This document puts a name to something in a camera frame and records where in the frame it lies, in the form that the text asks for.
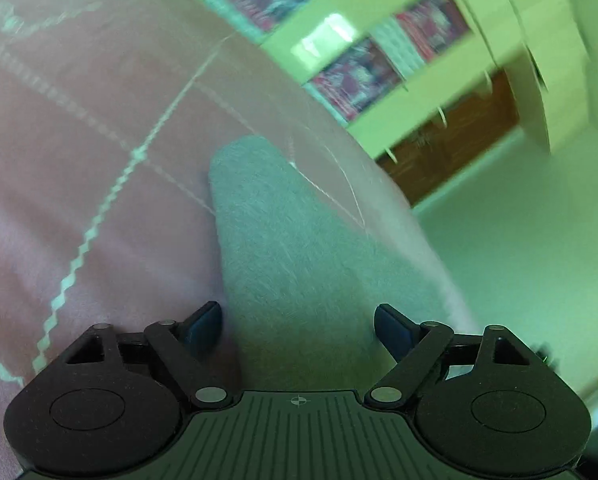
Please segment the grey pants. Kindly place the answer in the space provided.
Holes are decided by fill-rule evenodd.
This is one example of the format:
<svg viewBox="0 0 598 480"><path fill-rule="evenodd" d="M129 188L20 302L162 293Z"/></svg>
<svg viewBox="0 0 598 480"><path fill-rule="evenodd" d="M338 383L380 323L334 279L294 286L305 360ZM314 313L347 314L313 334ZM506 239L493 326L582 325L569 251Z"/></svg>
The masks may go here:
<svg viewBox="0 0 598 480"><path fill-rule="evenodd" d="M246 387L365 391L393 365L374 332L380 304L448 321L441 287L350 226L267 139L221 148L209 181Z"/></svg>

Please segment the brown wooden door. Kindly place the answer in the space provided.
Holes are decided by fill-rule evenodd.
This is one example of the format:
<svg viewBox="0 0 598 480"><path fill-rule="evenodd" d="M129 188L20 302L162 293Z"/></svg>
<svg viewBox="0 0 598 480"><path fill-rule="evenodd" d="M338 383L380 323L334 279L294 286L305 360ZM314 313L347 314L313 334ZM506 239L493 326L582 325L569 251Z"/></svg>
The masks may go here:
<svg viewBox="0 0 598 480"><path fill-rule="evenodd" d="M492 89L469 92L378 158L378 166L415 205L448 182L519 125L519 114L504 70Z"/></svg>

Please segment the red poster lower left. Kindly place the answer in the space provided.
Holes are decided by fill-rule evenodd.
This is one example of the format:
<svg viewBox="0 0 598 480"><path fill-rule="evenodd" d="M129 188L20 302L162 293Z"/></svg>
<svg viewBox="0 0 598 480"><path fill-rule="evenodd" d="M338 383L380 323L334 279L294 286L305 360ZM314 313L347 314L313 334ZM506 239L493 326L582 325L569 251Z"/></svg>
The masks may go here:
<svg viewBox="0 0 598 480"><path fill-rule="evenodd" d="M310 79L305 90L345 126L401 82L378 44L366 37Z"/></svg>

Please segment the pink checked bed sheet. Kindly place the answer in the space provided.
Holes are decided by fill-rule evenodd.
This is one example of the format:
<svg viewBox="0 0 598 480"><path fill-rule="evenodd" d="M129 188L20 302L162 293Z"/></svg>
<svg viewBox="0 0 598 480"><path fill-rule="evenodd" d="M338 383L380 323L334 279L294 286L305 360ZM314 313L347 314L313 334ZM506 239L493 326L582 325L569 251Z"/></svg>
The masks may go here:
<svg viewBox="0 0 598 480"><path fill-rule="evenodd" d="M0 0L0 479L8 402L89 325L222 300L209 162L259 134L312 197L476 324L399 188L199 0Z"/></svg>

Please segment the red poster upper right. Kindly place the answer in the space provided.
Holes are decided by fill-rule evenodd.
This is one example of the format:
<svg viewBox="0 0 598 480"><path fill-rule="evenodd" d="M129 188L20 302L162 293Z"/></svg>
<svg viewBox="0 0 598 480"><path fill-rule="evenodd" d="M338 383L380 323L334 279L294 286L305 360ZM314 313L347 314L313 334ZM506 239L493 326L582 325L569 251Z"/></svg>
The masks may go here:
<svg viewBox="0 0 598 480"><path fill-rule="evenodd" d="M471 32L455 0L418 0L395 18L425 62Z"/></svg>

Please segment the glossy cream wardrobe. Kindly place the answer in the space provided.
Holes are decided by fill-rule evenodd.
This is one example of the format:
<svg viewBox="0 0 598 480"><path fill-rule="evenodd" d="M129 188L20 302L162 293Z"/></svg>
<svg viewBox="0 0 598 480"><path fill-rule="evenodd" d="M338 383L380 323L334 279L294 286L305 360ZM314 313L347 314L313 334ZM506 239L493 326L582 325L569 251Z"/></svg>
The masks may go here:
<svg viewBox="0 0 598 480"><path fill-rule="evenodd" d="M372 157L509 79L550 150L598 111L598 0L200 0L257 44Z"/></svg>

